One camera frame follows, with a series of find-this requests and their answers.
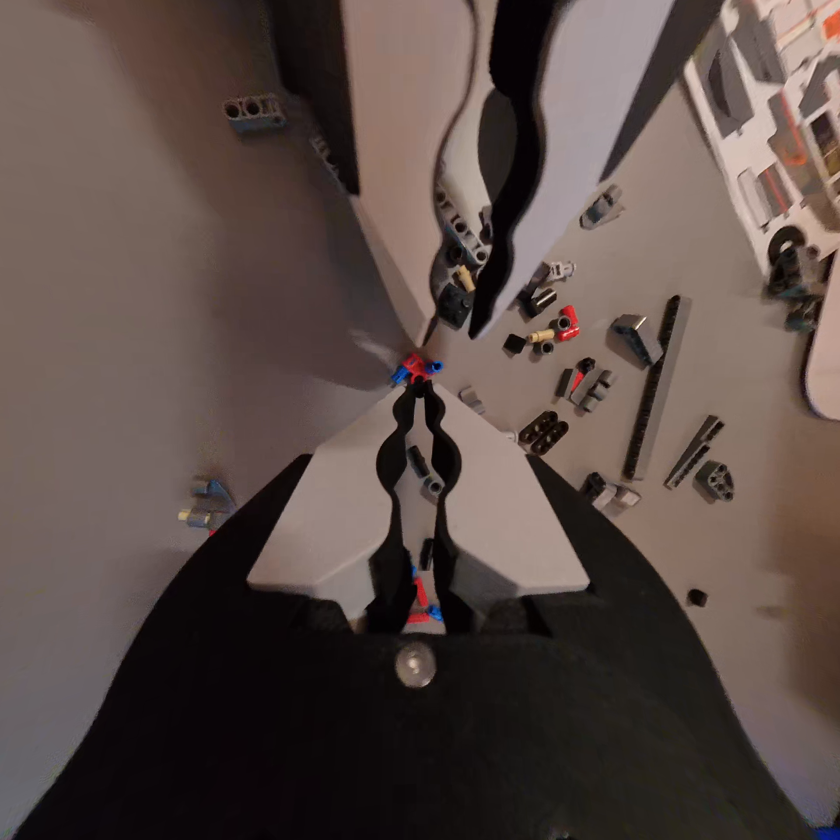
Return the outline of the pile of loose lego pieces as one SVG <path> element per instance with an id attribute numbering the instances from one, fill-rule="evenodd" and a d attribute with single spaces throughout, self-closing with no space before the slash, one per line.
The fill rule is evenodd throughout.
<path id="1" fill-rule="evenodd" d="M 417 396 L 424 399 L 426 387 L 430 384 L 432 385 L 432 382 L 417 385 Z M 547 633 L 551 632 L 555 623 L 554 612 L 562 606 L 610 604 L 612 608 L 618 608 L 619 604 L 627 604 L 638 598 L 644 594 L 645 584 L 642 579 L 651 571 L 646 559 L 637 551 L 632 541 L 625 537 L 615 524 L 597 512 L 580 492 L 575 491 L 565 479 L 541 461 L 540 456 L 547 452 L 551 445 L 558 443 L 567 429 L 567 424 L 561 422 L 556 413 L 543 413 L 522 430 L 517 437 L 517 443 L 514 444 L 518 445 L 532 462 L 537 478 L 591 582 L 583 592 L 535 595 L 515 601 L 499 602 L 489 614 L 490 616 L 501 604 L 517 604 L 522 600 L 535 598 L 535 620 L 538 625 L 547 627 Z"/>

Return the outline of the dark grey lego liftarm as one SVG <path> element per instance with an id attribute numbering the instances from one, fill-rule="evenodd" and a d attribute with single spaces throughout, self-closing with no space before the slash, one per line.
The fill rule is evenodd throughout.
<path id="1" fill-rule="evenodd" d="M 695 469 L 699 467 L 700 462 L 710 452 L 711 444 L 724 426 L 725 424 L 718 416 L 707 416 L 707 419 L 669 472 L 664 487 L 670 490 L 676 489 L 686 478 L 692 475 Z"/>

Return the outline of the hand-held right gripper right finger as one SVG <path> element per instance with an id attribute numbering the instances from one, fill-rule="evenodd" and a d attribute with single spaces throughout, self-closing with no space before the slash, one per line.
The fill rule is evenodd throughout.
<path id="1" fill-rule="evenodd" d="M 591 580 L 522 449 L 440 385 L 427 385 L 432 467 L 443 481 L 434 585 L 449 634 L 499 602 L 583 592 Z"/>

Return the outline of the white book stand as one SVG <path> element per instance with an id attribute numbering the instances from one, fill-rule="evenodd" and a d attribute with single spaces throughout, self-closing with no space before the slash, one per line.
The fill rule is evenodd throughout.
<path id="1" fill-rule="evenodd" d="M 839 421 L 839 255 L 835 252 L 802 373 L 806 404 L 817 417 Z"/>

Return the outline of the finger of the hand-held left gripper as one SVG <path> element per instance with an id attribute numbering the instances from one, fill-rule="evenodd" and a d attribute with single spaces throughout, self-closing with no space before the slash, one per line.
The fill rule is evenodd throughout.
<path id="1" fill-rule="evenodd" d="M 675 2 L 498 2 L 493 93 L 513 132 L 490 189 L 493 246 L 469 336 L 485 336 L 602 180 Z"/>
<path id="2" fill-rule="evenodd" d="M 421 347 L 443 244 L 438 163 L 471 87 L 476 11 L 461 1 L 340 5 L 359 179 L 350 204 L 395 315 Z"/>

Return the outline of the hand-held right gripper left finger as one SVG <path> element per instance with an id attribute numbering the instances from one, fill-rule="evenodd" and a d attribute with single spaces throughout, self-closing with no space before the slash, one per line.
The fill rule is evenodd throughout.
<path id="1" fill-rule="evenodd" d="M 397 387 L 321 444 L 248 574 L 258 592 L 336 602 L 370 632 L 401 632 L 416 593 L 396 488 L 417 387 Z"/>

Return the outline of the dark grey lego piece red pin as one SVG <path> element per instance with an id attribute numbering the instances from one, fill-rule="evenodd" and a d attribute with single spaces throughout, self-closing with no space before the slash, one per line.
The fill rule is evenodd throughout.
<path id="1" fill-rule="evenodd" d="M 177 520 L 191 529 L 219 530 L 238 509 L 225 484 L 216 478 L 197 476 L 192 480 L 190 504 L 177 514 Z"/>

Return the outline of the dark grey lego connector assembly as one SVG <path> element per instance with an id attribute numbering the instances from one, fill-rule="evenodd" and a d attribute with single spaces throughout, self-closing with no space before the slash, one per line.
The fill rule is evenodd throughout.
<path id="1" fill-rule="evenodd" d="M 797 226 L 785 225 L 773 234 L 767 257 L 766 296 L 788 307 L 785 329 L 813 332 L 826 294 L 827 268 L 820 249 L 809 244 Z"/>

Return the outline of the long dark grey lego beam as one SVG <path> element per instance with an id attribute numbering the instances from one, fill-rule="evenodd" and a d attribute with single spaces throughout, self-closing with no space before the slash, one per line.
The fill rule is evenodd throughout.
<path id="1" fill-rule="evenodd" d="M 689 297 L 676 295 L 668 300 L 665 307 L 658 331 L 658 345 L 662 353 L 647 373 L 623 467 L 626 480 L 639 481 L 647 475 L 691 306 L 692 300 Z"/>

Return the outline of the dark grey lego wedge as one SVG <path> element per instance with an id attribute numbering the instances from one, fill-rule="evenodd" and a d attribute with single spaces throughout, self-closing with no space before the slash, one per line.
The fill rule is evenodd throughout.
<path id="1" fill-rule="evenodd" d="M 626 313 L 616 318 L 611 327 L 644 367 L 654 366 L 662 358 L 663 348 L 648 316 Z"/>

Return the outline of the dark grey triangular lego plate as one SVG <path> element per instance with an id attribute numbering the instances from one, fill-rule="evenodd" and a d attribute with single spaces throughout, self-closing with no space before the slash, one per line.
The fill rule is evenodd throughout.
<path id="1" fill-rule="evenodd" d="M 699 489 L 712 501 L 731 501 L 734 498 L 734 482 L 729 467 L 709 459 L 697 471 L 695 481 Z"/>

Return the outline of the sticker sheet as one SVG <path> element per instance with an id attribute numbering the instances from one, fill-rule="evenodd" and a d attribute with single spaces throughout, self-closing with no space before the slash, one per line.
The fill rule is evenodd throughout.
<path id="1" fill-rule="evenodd" d="M 785 227 L 836 251 L 839 2 L 723 2 L 684 79 L 759 267 Z"/>

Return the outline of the light grey short lego beam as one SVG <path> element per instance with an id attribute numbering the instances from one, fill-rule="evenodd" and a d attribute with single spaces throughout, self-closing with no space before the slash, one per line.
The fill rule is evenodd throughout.
<path id="1" fill-rule="evenodd" d="M 227 99 L 224 115 L 233 131 L 241 137 L 283 129 L 287 115 L 273 92 Z"/>
<path id="2" fill-rule="evenodd" d="M 336 161 L 327 141 L 319 132 L 315 132 L 311 135 L 309 142 L 315 155 L 318 157 L 325 169 L 331 174 L 333 180 L 340 184 L 343 188 L 343 180 L 338 162 Z"/>

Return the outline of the dark grey lego block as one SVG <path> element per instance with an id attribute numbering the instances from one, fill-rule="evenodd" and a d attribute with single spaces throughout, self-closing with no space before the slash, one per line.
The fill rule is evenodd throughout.
<path id="1" fill-rule="evenodd" d="M 581 494 L 594 509 L 611 517 L 635 508 L 642 500 L 635 489 L 612 482 L 596 471 L 585 478 Z"/>

